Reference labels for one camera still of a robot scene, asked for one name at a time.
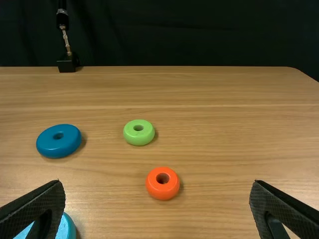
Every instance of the green ring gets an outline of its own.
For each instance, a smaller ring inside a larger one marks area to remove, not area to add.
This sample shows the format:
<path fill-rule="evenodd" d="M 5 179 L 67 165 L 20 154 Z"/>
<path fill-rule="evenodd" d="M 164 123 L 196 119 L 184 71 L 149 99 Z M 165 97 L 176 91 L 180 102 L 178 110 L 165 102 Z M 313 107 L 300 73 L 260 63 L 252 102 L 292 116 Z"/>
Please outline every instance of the green ring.
<path fill-rule="evenodd" d="M 127 143 L 142 146 L 152 141 L 155 129 L 150 122 L 144 119 L 135 119 L 124 126 L 123 134 Z"/>

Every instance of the black curtain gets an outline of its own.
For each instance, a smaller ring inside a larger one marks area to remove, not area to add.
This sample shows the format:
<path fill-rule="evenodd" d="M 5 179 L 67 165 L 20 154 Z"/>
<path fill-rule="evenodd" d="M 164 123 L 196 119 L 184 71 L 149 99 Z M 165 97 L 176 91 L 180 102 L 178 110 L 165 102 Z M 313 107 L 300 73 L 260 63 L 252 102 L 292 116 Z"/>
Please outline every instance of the black curtain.
<path fill-rule="evenodd" d="M 67 0 L 84 66 L 290 66 L 319 80 L 318 0 Z M 53 66 L 57 0 L 0 0 L 0 64 Z"/>

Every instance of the light blue object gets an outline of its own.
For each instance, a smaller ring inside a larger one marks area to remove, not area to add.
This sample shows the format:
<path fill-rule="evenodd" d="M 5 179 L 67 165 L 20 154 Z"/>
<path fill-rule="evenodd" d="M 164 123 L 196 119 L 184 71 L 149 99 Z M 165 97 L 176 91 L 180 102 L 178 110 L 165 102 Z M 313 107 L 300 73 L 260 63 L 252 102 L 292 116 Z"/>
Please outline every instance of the light blue object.
<path fill-rule="evenodd" d="M 47 128 L 36 140 L 36 149 L 47 158 L 62 158 L 73 153 L 81 144 L 80 130 L 71 124 Z"/>
<path fill-rule="evenodd" d="M 16 235 L 13 239 L 25 239 L 28 235 L 33 223 L 27 226 L 23 231 Z M 76 239 L 75 225 L 69 215 L 63 213 L 58 232 L 55 239 Z"/>

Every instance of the wooden table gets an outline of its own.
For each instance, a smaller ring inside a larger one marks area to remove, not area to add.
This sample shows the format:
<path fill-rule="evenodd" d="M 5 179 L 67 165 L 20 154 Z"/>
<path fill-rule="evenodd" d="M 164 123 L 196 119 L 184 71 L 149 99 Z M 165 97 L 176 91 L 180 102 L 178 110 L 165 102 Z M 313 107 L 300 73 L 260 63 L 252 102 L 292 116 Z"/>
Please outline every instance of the wooden table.
<path fill-rule="evenodd" d="M 146 119 L 149 145 L 123 139 Z M 76 153 L 46 159 L 46 128 L 71 123 Z M 319 209 L 319 85 L 286 67 L 0 68 L 0 205 L 59 179 L 82 239 L 256 239 L 255 179 Z M 148 196 L 145 178 L 169 166 L 183 187 Z"/>

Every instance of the orange ring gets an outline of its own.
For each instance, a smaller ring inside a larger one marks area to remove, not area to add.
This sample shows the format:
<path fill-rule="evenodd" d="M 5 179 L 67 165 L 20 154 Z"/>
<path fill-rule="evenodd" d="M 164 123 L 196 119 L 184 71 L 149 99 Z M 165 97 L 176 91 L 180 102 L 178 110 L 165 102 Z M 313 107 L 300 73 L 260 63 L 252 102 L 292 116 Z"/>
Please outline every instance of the orange ring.
<path fill-rule="evenodd" d="M 153 198 L 169 200 L 178 193 L 179 178 L 170 168 L 155 168 L 146 177 L 145 185 Z"/>

